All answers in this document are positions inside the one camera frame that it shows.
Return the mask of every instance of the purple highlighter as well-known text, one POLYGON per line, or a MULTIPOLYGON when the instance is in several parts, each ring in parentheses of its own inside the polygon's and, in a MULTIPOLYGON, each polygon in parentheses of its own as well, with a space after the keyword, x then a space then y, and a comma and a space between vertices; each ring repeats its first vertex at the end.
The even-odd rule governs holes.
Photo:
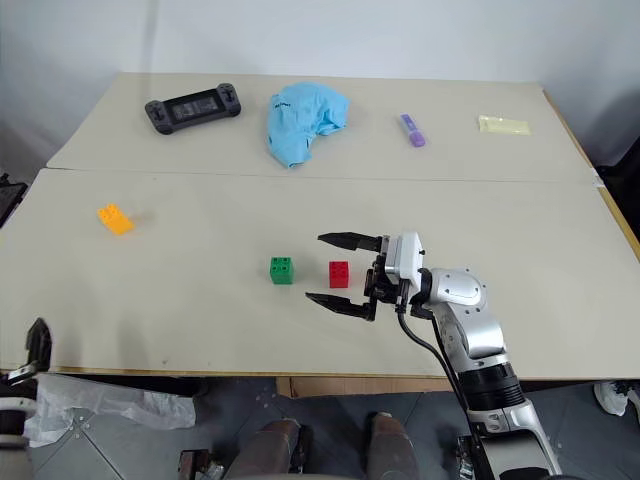
POLYGON ((418 127, 416 127, 416 124, 413 123, 413 120, 411 120, 411 117, 408 114, 403 113, 402 115, 400 115, 400 118, 402 118, 405 127, 407 127, 407 134, 409 135, 411 144, 414 147, 424 147, 427 142, 422 136, 420 130, 418 130, 418 127))

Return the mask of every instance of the robotic arm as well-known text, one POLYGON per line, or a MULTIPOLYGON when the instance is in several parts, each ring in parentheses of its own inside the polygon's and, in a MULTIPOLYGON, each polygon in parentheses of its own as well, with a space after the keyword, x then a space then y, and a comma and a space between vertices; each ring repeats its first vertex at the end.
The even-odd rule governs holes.
POLYGON ((468 269, 427 269, 415 232, 398 237, 320 235, 337 247, 377 252, 367 271, 369 301, 307 293, 336 313, 373 321, 378 302, 395 305, 404 332, 438 358, 467 417, 471 434, 458 440, 460 478, 541 479, 562 472, 535 408, 509 362, 500 324, 489 311, 486 285, 468 269), (431 320, 442 355, 417 337, 404 315, 431 320))

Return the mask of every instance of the red block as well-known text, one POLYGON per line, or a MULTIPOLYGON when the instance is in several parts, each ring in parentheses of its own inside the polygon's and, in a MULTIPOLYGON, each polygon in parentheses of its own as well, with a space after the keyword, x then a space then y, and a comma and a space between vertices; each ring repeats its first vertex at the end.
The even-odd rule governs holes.
POLYGON ((349 262, 329 262, 329 288, 349 287, 349 262))

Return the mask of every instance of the silver robot arm segment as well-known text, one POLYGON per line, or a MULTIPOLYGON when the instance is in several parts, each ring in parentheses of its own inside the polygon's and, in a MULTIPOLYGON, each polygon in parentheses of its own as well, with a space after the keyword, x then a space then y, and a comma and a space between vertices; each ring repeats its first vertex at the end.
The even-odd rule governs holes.
POLYGON ((493 474, 499 478, 501 471, 518 465, 560 474, 535 408, 509 363, 502 328, 488 307, 486 285, 468 269, 430 272, 431 293, 424 307, 435 315, 444 353, 458 375, 467 414, 482 435, 493 474))

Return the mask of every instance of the table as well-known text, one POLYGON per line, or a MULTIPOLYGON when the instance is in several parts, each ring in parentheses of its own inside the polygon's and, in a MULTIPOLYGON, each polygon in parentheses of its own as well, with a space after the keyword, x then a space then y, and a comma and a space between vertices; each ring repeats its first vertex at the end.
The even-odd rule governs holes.
POLYGON ((266 75, 121 74, 76 134, 48 163, 81 170, 217 173, 313 178, 555 181, 591 183, 592 174, 537 84, 266 75), (347 128, 316 138, 304 168, 269 154, 271 95, 298 81, 329 85, 351 99, 347 128), (143 106, 235 85, 242 113, 159 135, 143 106), (411 146, 407 112, 429 140, 411 146), (526 120, 531 136, 481 133, 479 114, 526 120))
POLYGON ((585 160, 535 84, 121 74, 0 232, 0 367, 24 361, 43 316, 56 371, 441 377, 390 308, 369 324, 304 297, 329 291, 328 261, 349 260, 344 294, 364 299, 372 256, 318 234, 411 229, 427 266, 487 283, 522 378, 638 377, 640 245, 585 160), (301 80, 348 96, 349 124, 287 170, 266 147, 266 108, 301 80), (152 98, 227 81, 239 117, 162 136, 144 114, 152 98), (426 148, 407 141, 404 111, 426 148), (479 114, 526 120, 533 135, 480 133, 479 114), (134 231, 98 222, 111 202, 134 231), (271 284, 271 256, 293 258, 293 285, 271 284))
POLYGON ((347 259, 344 293, 362 299, 372 261, 317 234, 408 228, 427 265, 469 267, 487 283, 522 378, 638 375, 628 352, 640 268, 592 185, 55 169, 2 230, 0 365, 24 360, 40 315, 55 370, 440 376, 390 307, 367 323, 304 297, 328 291, 327 262, 347 259), (134 231, 99 223, 109 202, 134 231), (269 259, 285 255, 296 282, 272 285, 269 259))

